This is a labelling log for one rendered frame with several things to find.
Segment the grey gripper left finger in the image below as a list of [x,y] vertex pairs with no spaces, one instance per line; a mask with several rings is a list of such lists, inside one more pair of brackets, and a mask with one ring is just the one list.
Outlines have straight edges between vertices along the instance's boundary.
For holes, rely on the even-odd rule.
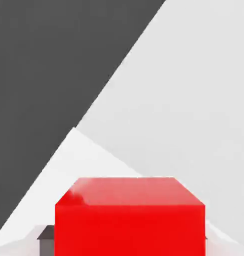
[[0,256],[54,256],[54,226],[36,225],[25,238],[0,246]]

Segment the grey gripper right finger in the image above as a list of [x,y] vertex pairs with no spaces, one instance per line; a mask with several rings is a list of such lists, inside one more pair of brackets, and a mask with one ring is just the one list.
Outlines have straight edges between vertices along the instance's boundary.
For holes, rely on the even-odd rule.
[[206,256],[244,256],[244,246],[215,228],[206,226]]

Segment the small red cube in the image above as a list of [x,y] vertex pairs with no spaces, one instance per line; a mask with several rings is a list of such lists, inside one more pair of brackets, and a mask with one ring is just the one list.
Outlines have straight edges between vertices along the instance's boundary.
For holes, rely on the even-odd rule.
[[206,256],[205,205],[173,177],[81,177],[55,205],[54,256]]

